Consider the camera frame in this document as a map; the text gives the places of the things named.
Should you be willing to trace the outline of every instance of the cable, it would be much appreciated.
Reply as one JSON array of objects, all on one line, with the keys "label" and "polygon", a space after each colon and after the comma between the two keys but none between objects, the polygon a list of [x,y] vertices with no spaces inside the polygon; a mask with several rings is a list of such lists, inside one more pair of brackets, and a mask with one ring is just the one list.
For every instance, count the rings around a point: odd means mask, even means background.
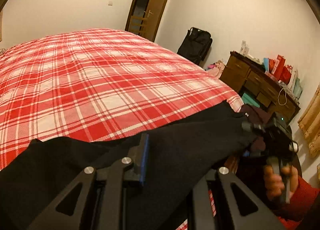
[{"label": "cable", "polygon": [[280,97],[280,94],[281,94],[281,91],[284,89],[284,87],[280,90],[280,92],[279,92],[279,95],[278,95],[278,103],[279,103],[279,105],[281,105],[281,106],[285,106],[286,105],[286,103],[287,103],[287,91],[285,91],[284,90],[284,92],[285,92],[285,103],[284,104],[280,104],[280,101],[279,101],[279,97]]}]

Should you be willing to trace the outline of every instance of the plaid blanket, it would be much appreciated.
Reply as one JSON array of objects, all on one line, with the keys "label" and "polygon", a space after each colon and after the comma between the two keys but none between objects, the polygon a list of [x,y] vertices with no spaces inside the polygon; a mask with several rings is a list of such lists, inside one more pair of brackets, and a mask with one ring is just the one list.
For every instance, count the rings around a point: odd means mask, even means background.
[{"label": "plaid blanket", "polygon": [[8,49],[0,63],[0,169],[30,140],[131,136],[239,95],[185,58],[134,34],[91,29]]}]

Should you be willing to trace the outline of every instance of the finger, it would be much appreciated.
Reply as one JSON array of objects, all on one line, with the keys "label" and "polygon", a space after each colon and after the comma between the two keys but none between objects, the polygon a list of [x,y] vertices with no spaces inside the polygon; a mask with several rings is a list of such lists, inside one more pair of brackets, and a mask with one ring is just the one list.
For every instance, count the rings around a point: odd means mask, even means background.
[{"label": "finger", "polygon": [[274,190],[268,190],[267,191],[267,197],[270,201],[272,201],[275,197],[278,197],[281,195],[281,190],[274,189]]},{"label": "finger", "polygon": [[278,174],[264,175],[263,179],[265,182],[282,182],[282,178]]},{"label": "finger", "polygon": [[284,183],[281,182],[266,182],[265,187],[267,190],[276,190],[279,189],[280,191],[284,190]]},{"label": "finger", "polygon": [[281,172],[286,175],[289,176],[291,174],[291,166],[285,166],[281,169]]},{"label": "finger", "polygon": [[264,175],[273,175],[274,174],[272,166],[269,166],[269,165],[264,166],[263,171],[264,171]]},{"label": "finger", "polygon": [[294,193],[297,190],[299,185],[298,170],[293,166],[291,170],[292,171],[291,171],[291,177],[290,177],[290,191]]}]

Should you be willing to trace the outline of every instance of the wooden door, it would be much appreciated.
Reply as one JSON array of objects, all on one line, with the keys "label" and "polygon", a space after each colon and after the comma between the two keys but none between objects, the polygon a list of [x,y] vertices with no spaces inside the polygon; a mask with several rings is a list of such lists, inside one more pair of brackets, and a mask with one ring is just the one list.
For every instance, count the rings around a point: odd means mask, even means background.
[{"label": "wooden door", "polygon": [[143,37],[152,42],[155,41],[166,3],[167,0],[149,0],[144,16],[145,18],[148,18],[148,20],[143,22],[143,24],[146,24]]}]

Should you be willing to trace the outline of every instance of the blue strip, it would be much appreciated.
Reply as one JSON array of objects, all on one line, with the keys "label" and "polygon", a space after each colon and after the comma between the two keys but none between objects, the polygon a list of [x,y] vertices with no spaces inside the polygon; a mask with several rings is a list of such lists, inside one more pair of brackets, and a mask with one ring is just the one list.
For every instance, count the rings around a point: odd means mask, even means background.
[{"label": "blue strip", "polygon": [[148,154],[149,154],[149,135],[147,134],[146,142],[144,144],[142,161],[141,161],[141,172],[140,172],[141,174],[140,174],[140,180],[139,180],[141,186],[144,185],[144,181],[146,179]]}]

